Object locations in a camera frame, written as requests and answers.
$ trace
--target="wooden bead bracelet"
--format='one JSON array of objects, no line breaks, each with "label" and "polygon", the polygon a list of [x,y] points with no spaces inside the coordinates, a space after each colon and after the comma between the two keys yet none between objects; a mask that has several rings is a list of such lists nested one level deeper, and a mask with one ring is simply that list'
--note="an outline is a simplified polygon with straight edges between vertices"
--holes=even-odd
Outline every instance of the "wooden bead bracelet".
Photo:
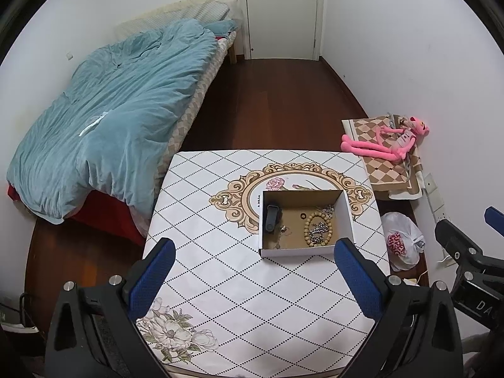
[{"label": "wooden bead bracelet", "polygon": [[325,213],[321,212],[315,212],[312,215],[309,215],[306,222],[304,223],[304,240],[306,241],[307,245],[310,247],[314,247],[315,243],[312,243],[312,239],[310,238],[310,224],[312,223],[313,219],[315,217],[320,217],[324,222],[326,222],[326,225],[329,229],[327,232],[327,237],[324,239],[322,243],[320,243],[321,246],[327,246],[328,243],[331,241],[331,237],[333,237],[333,225],[331,223],[331,219],[328,215]]}]

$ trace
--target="blue duvet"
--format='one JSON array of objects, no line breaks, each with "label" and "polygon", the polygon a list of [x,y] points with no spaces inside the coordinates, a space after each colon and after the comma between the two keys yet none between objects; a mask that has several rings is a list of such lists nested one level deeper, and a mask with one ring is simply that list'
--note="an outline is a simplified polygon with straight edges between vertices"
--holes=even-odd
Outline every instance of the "blue duvet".
[{"label": "blue duvet", "polygon": [[180,20],[89,55],[11,161],[24,204],[60,223],[96,189],[151,217],[158,163],[216,49],[209,29]]}]

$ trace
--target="pink panther plush toy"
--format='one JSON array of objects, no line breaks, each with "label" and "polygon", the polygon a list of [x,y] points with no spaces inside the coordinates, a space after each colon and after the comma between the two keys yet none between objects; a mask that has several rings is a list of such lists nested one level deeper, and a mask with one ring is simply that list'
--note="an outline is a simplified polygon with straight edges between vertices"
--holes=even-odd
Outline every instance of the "pink panther plush toy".
[{"label": "pink panther plush toy", "polygon": [[[400,125],[404,126],[403,129],[392,129],[388,126],[376,127],[376,142],[352,140],[349,136],[343,135],[341,137],[341,151],[349,152],[358,156],[369,156],[372,158],[385,159],[391,162],[398,162],[404,160],[406,154],[411,150],[417,137],[425,136],[429,133],[429,127],[425,125],[420,119],[412,116],[409,120],[403,118]],[[400,134],[396,143],[388,148],[383,146],[383,139],[381,134]]]}]

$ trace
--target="tablecloth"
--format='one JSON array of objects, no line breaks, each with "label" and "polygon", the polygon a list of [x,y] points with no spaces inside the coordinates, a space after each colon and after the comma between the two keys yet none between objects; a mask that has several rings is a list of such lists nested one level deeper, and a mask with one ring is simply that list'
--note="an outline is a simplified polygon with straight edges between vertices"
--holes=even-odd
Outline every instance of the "tablecloth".
[{"label": "tablecloth", "polygon": [[364,341],[373,321],[362,315],[332,257],[260,258],[259,194],[279,184],[346,189],[356,245],[389,274],[361,157],[181,152],[164,179],[144,252],[168,237],[176,262],[137,322],[163,363],[220,376],[298,376],[346,365]]}]

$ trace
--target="wall switch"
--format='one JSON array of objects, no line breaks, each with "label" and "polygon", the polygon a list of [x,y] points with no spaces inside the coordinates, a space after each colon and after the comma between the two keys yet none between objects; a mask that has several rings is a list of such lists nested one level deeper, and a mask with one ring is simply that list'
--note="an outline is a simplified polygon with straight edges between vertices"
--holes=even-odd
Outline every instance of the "wall switch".
[{"label": "wall switch", "polygon": [[429,173],[428,175],[426,175],[426,177],[423,179],[423,181],[425,183],[425,191],[427,192],[427,194],[431,194],[432,192],[434,192],[438,188],[438,185],[436,185],[436,182],[434,182],[434,178],[432,177],[432,173]]},{"label": "wall switch", "polygon": [[440,207],[444,206],[444,200],[441,197],[441,193],[439,192],[439,189],[436,189],[431,194],[428,194],[427,199],[429,200],[430,209],[432,210],[432,212],[435,212]]},{"label": "wall switch", "polygon": [[444,210],[444,206],[441,206],[439,209],[437,209],[434,212],[434,220],[436,220],[436,223],[437,223],[443,219],[450,220],[450,218],[446,214],[446,211]]}]

